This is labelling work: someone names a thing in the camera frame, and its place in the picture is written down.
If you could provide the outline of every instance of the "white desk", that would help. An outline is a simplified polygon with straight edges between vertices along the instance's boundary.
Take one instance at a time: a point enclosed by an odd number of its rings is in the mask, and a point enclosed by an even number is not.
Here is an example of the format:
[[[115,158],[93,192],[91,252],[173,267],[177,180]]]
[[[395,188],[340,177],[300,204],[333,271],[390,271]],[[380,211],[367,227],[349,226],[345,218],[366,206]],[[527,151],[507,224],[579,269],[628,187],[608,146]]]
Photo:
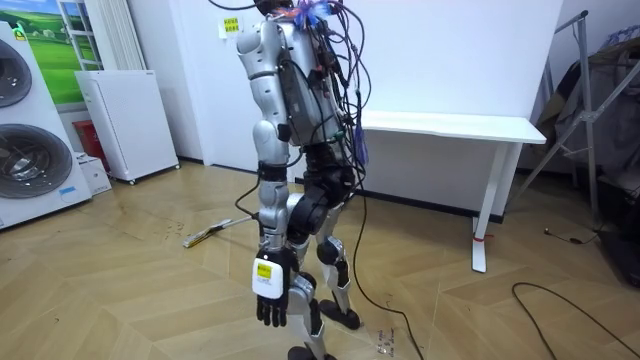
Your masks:
[[[451,115],[368,111],[362,116],[365,130],[425,134],[498,143],[487,180],[479,217],[473,218],[472,267],[487,271],[484,238],[498,189],[509,143],[544,144],[546,138],[527,119],[507,116]]]

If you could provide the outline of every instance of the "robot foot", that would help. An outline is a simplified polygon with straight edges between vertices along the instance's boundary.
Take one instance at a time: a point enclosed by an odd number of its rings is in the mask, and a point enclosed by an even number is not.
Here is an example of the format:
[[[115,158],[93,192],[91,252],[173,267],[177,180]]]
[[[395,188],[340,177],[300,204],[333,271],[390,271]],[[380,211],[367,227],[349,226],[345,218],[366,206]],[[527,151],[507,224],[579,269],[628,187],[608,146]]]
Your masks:
[[[360,316],[349,309],[346,314],[342,313],[338,304],[331,300],[320,301],[320,312],[322,312],[329,319],[339,322],[351,330],[358,330],[360,328]]]
[[[311,350],[302,346],[296,346],[289,350],[288,360],[318,360],[313,356]],[[335,357],[327,354],[321,360],[337,360]]]

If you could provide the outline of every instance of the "washer door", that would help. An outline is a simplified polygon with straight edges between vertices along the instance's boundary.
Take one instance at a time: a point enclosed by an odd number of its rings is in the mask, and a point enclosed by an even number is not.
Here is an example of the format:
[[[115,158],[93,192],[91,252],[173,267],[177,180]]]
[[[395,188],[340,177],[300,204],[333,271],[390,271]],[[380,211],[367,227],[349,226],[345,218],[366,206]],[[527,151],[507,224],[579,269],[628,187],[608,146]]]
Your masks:
[[[54,134],[30,125],[0,124],[0,197],[49,193],[67,180],[72,167],[69,148]]]
[[[0,40],[0,108],[20,102],[29,90],[29,65],[14,48]]]

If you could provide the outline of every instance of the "white box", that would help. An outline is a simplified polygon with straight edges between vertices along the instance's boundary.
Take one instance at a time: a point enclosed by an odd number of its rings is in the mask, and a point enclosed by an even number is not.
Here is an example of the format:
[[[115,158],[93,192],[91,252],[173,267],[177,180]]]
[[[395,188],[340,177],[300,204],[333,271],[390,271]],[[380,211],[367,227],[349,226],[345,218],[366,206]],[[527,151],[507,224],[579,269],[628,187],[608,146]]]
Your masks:
[[[104,171],[104,166],[100,159],[84,155],[78,156],[78,162],[91,190],[91,195],[97,195],[111,190],[109,177],[107,176],[107,172]]]

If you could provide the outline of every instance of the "desk leg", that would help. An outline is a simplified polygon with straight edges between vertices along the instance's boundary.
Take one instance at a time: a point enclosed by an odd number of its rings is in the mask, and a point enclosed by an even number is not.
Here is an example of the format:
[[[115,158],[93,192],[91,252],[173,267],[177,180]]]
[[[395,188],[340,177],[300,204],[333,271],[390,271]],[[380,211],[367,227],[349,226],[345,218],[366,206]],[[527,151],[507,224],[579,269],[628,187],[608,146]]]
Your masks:
[[[496,191],[498,190],[498,185],[500,183],[502,167],[507,155],[507,147],[507,143],[498,143],[493,156],[493,163],[491,164],[491,173],[489,174],[487,189],[484,193],[482,208],[480,209],[480,217],[473,218],[472,267],[474,271],[482,273],[487,271],[487,258],[484,252],[484,237],[487,232],[487,225],[489,224],[489,216],[491,215],[491,209],[493,208],[493,201],[495,200]]]

